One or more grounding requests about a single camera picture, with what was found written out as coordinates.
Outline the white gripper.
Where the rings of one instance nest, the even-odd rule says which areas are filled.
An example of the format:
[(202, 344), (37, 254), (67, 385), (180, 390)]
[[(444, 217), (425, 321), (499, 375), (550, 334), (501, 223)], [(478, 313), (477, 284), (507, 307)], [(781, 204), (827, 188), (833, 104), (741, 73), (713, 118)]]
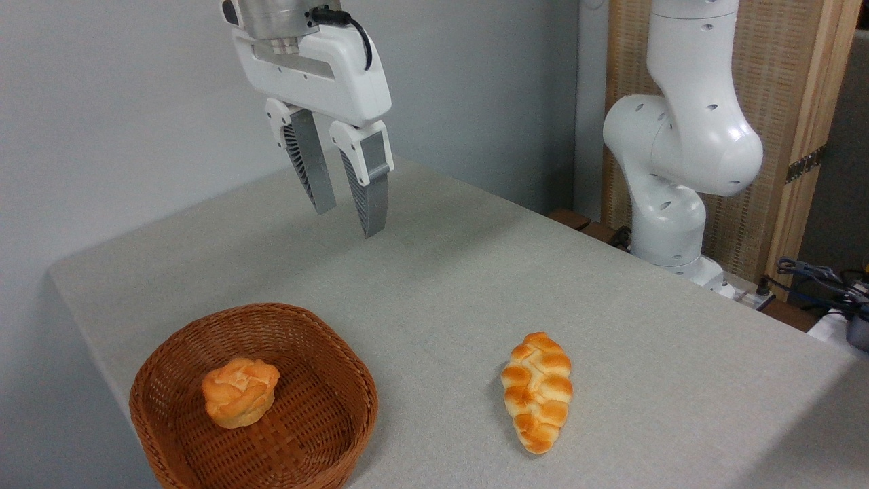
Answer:
[(370, 43), (372, 64), (366, 69), (364, 43), (353, 27), (322, 26), (301, 38), (295, 54), (276, 54), (243, 30), (233, 29), (232, 37), (247, 80), (269, 97), (265, 112), (274, 139), (291, 159), (314, 210), (326, 213), (336, 201), (312, 112), (335, 120), (330, 137), (365, 238), (381, 232), (388, 216), (388, 174), (395, 165), (387, 127), (379, 121), (392, 99), (375, 44)]

